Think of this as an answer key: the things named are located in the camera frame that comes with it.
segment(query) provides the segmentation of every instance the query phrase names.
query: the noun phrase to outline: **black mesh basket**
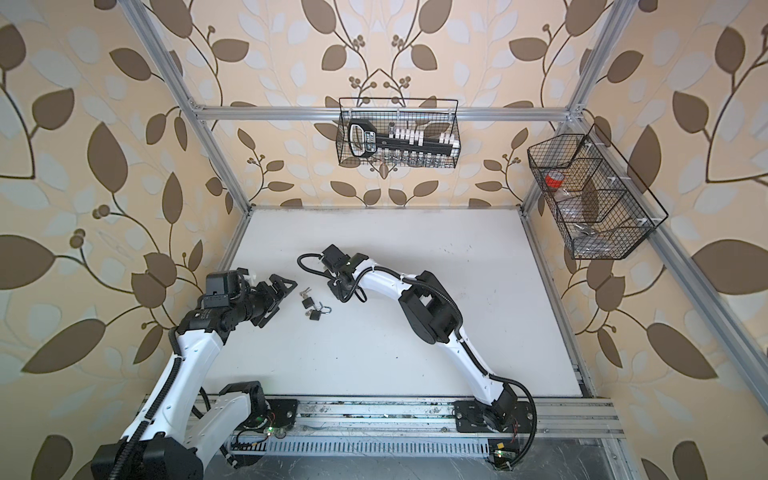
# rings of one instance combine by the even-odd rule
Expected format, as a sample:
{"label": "black mesh basket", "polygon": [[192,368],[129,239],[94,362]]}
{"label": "black mesh basket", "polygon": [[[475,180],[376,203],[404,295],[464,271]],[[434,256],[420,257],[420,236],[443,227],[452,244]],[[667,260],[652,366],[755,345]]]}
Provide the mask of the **black mesh basket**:
{"label": "black mesh basket", "polygon": [[458,100],[340,98],[336,153],[342,167],[455,168]]}
{"label": "black mesh basket", "polygon": [[[608,163],[598,145],[610,145],[594,129],[531,146],[528,163],[573,258],[621,260],[668,214],[628,162],[621,174]],[[627,182],[650,194],[663,213],[647,211]]]}

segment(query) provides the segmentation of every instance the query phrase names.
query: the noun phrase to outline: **floor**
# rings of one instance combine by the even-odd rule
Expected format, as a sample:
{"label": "floor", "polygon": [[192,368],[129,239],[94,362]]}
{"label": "floor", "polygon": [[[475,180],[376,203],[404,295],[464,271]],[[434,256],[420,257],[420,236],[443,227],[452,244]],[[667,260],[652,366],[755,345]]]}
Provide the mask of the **floor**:
{"label": "floor", "polygon": [[280,457],[233,470],[221,455],[205,478],[232,480],[606,480],[613,478],[601,446],[590,441],[537,439],[513,472],[499,472],[479,458]]}
{"label": "floor", "polygon": [[[581,396],[516,210],[256,210],[232,267],[260,279],[277,273],[299,287],[263,329],[237,327],[206,389],[258,379],[268,395],[471,395],[444,352],[411,331],[397,302],[370,293],[367,303],[342,304],[325,279],[296,265],[301,253],[331,243],[404,273],[433,272],[497,374],[534,396]],[[307,287],[333,308],[320,321],[304,315],[298,290]]]}

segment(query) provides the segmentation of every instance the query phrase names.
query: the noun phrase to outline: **black mounting plate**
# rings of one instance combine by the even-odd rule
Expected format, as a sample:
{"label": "black mounting plate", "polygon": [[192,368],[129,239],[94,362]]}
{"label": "black mounting plate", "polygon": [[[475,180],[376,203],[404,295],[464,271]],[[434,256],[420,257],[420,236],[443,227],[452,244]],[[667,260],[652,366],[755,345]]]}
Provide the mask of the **black mounting plate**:
{"label": "black mounting plate", "polygon": [[[485,426],[482,418],[482,410],[476,400],[458,400],[453,402],[454,418],[456,419],[456,431],[459,433],[494,433]],[[531,432],[531,420],[528,413],[531,412],[531,404],[518,400],[515,407],[509,412],[518,422],[518,433]],[[513,433],[511,427],[501,433]]]}
{"label": "black mounting plate", "polygon": [[299,401],[295,399],[267,399],[270,409],[275,414],[272,427],[275,429],[290,429],[296,423],[296,410]]}

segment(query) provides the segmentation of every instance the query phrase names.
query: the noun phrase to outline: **ventilated metal panel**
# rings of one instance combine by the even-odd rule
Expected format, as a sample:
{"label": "ventilated metal panel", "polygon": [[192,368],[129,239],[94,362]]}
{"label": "ventilated metal panel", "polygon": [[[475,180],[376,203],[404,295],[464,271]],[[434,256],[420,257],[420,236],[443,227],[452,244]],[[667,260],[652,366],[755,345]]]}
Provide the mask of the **ventilated metal panel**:
{"label": "ventilated metal panel", "polygon": [[[257,442],[260,435],[240,436],[240,444]],[[487,439],[361,439],[350,437],[270,438],[245,449],[232,448],[240,455],[285,456],[398,456],[398,457],[476,457],[488,456]]]}

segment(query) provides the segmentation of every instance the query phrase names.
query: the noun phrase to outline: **leaf wallpaper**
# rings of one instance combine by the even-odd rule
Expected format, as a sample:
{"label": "leaf wallpaper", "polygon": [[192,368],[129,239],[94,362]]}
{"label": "leaf wallpaper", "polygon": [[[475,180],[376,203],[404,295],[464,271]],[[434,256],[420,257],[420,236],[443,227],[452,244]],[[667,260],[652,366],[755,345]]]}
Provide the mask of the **leaf wallpaper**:
{"label": "leaf wallpaper", "polygon": [[3,2],[0,43],[0,458],[90,478],[240,214],[114,2]]}
{"label": "leaf wallpaper", "polygon": [[763,351],[767,42],[765,2],[641,3],[585,111],[651,185],[674,234]]}
{"label": "leaf wallpaper", "polygon": [[612,5],[197,0],[186,13],[190,3],[145,5],[196,102],[276,107],[366,95],[565,106]]}
{"label": "leaf wallpaper", "polygon": [[[585,110],[764,349],[766,23],[765,2],[640,1]],[[649,480],[759,478],[768,419],[653,248],[574,261],[542,202],[531,218],[598,394]],[[727,461],[723,445],[738,445]]]}

